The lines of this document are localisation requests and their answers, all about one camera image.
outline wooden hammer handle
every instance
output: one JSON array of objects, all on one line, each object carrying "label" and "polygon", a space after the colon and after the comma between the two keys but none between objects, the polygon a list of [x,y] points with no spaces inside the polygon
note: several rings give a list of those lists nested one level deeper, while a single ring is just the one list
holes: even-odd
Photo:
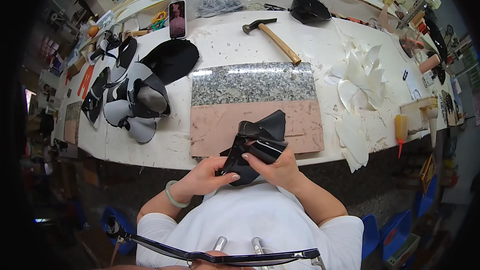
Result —
[{"label": "wooden hammer handle", "polygon": [[281,40],[275,33],[272,32],[272,30],[270,30],[267,26],[265,26],[264,24],[260,24],[258,25],[258,29],[262,30],[263,32],[265,32],[266,35],[268,35],[275,44],[277,44],[277,46],[280,47],[280,49],[282,49],[282,51],[293,61],[293,64],[294,65],[298,65],[302,59],[297,55],[295,54],[294,51],[292,51],[292,49],[290,49],[289,46],[287,46],[283,40]]}]

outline smartphone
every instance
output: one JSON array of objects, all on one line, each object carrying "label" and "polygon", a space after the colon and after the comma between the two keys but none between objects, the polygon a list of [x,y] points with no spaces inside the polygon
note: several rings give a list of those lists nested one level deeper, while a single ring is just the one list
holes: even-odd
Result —
[{"label": "smartphone", "polygon": [[185,38],[185,36],[187,35],[185,1],[170,3],[168,7],[168,25],[170,27],[170,38]]}]

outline white table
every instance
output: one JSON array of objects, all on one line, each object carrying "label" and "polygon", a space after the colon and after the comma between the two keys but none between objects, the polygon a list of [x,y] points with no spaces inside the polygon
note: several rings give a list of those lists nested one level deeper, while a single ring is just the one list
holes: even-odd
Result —
[{"label": "white table", "polygon": [[[245,23],[269,18],[278,18],[277,23],[270,24],[270,29],[298,53],[304,62],[312,64],[320,101],[325,151],[298,155],[298,165],[343,159],[334,125],[344,106],[339,99],[337,86],[328,85],[323,79],[326,71],[345,57],[341,33],[350,34],[370,45],[382,45],[381,67],[385,68],[385,76],[389,81],[386,83],[387,97],[378,111],[363,110],[360,113],[364,120],[365,137],[370,152],[396,146],[393,118],[400,113],[400,105],[411,101],[408,87],[402,80],[402,69],[414,66],[414,61],[399,48],[397,36],[391,37],[372,28],[338,19],[328,21],[320,27],[311,27],[302,25],[288,12],[244,11],[189,22],[188,39],[198,47],[201,56],[194,69],[239,63],[290,61],[278,47],[269,43],[269,39],[260,31],[253,31],[250,35],[242,31]],[[137,55],[144,57],[155,46],[168,39],[167,29],[139,37]],[[111,60],[105,58],[95,65],[90,85],[109,63]],[[60,114],[64,113],[67,104],[81,100],[76,94],[86,68],[87,66],[84,66],[67,86],[58,90],[59,93],[66,93],[68,88],[72,89],[71,97],[65,99]],[[420,72],[415,79],[422,85]],[[423,95],[440,93],[441,89],[450,92],[449,81],[448,74],[443,86],[436,79],[435,84],[426,89]],[[94,126],[81,113],[78,146],[99,159],[158,168],[192,169],[197,162],[191,159],[189,154],[191,82],[190,74],[166,87],[171,100],[172,116],[160,120],[156,134],[149,143],[136,143],[129,138],[127,130],[106,123],[101,112]],[[439,116],[438,129],[444,128],[446,125]],[[417,133],[410,136],[407,141],[420,138],[420,135]],[[55,137],[63,140],[60,120]]]}]

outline eyeglasses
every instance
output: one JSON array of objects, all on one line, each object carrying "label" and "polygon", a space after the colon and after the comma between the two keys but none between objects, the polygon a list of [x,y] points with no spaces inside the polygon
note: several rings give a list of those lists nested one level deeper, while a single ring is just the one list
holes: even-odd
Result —
[{"label": "eyeglasses", "polygon": [[176,249],[165,244],[161,244],[147,238],[125,232],[119,225],[109,225],[110,229],[106,233],[110,238],[121,238],[122,241],[134,241],[137,244],[142,245],[145,248],[153,250],[161,255],[166,255],[172,258],[194,261],[201,259],[212,264],[222,264],[233,267],[262,267],[262,266],[275,266],[293,262],[299,259],[310,259],[312,266],[320,266],[322,270],[325,270],[320,252],[318,249],[308,249],[295,252],[281,252],[281,253],[268,253],[257,255],[225,255],[225,256],[212,256],[205,252],[187,252],[180,249]]}]

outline bracelet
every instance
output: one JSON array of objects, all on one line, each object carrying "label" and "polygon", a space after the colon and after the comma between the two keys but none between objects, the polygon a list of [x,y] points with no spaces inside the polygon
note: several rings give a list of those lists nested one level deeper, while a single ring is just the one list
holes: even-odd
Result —
[{"label": "bracelet", "polygon": [[169,182],[166,184],[166,185],[167,185],[167,186],[165,187],[166,196],[167,196],[167,198],[169,199],[169,201],[170,201],[174,206],[176,206],[176,207],[182,207],[182,208],[183,208],[183,207],[188,207],[191,200],[190,200],[189,202],[187,202],[187,203],[179,203],[179,202],[175,201],[175,200],[172,198],[172,195],[170,195],[170,186],[171,186],[172,184],[174,184],[174,183],[177,183],[177,182],[178,182],[177,180],[171,180],[171,181],[169,181]]}]

